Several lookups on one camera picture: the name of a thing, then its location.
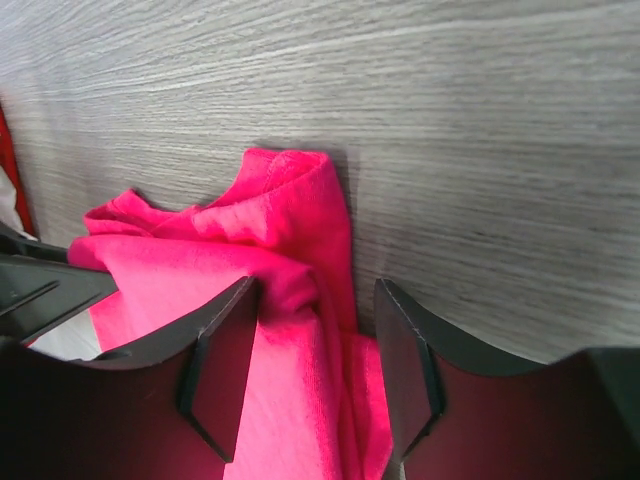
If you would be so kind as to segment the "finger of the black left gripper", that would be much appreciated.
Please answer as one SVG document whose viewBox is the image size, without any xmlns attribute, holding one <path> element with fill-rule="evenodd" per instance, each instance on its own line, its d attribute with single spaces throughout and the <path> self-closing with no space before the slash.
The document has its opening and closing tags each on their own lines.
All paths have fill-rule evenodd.
<svg viewBox="0 0 640 480">
<path fill-rule="evenodd" d="M 24 345 L 117 291 L 113 277 L 71 265 L 67 251 L 1 225 L 1 335 Z"/>
</svg>

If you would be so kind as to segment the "white folded t shirt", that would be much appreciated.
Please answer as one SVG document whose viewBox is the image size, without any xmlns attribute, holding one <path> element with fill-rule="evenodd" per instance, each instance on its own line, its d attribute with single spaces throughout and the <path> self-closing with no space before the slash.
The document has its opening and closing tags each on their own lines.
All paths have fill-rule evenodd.
<svg viewBox="0 0 640 480">
<path fill-rule="evenodd" d="M 17 192 L 3 168 L 0 168 L 0 218 L 1 222 L 18 232 L 24 232 L 17 211 Z"/>
</svg>

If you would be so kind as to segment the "pink t shirt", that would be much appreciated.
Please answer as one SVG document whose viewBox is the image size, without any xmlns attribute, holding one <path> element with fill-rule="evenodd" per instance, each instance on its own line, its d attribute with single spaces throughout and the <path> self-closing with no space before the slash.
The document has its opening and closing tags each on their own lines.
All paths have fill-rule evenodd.
<svg viewBox="0 0 640 480">
<path fill-rule="evenodd" d="M 86 214 L 76 266 L 117 291 L 90 310 L 109 350 L 189 313 L 237 279 L 261 282 L 228 479 L 379 479 L 392 448 L 376 342 L 361 334 L 351 224 L 328 155 L 248 149 L 208 206 L 156 209 L 126 191 Z"/>
</svg>

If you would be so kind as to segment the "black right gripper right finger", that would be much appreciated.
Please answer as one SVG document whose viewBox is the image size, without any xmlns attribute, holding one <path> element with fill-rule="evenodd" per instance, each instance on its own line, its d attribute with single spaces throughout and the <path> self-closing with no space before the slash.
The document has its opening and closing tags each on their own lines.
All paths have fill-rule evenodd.
<svg viewBox="0 0 640 480">
<path fill-rule="evenodd" d="M 635 479 L 639 352 L 587 348 L 551 364 L 511 354 L 374 289 L 393 450 L 409 479 Z"/>
</svg>

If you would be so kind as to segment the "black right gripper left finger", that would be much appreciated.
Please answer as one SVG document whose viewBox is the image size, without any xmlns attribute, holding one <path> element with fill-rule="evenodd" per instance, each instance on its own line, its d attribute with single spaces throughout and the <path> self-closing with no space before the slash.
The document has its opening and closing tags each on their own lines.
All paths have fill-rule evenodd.
<svg viewBox="0 0 640 480">
<path fill-rule="evenodd" d="M 219 479 L 234 459 L 257 325 L 244 277 L 90 361 L 1 341 L 5 479 Z"/>
</svg>

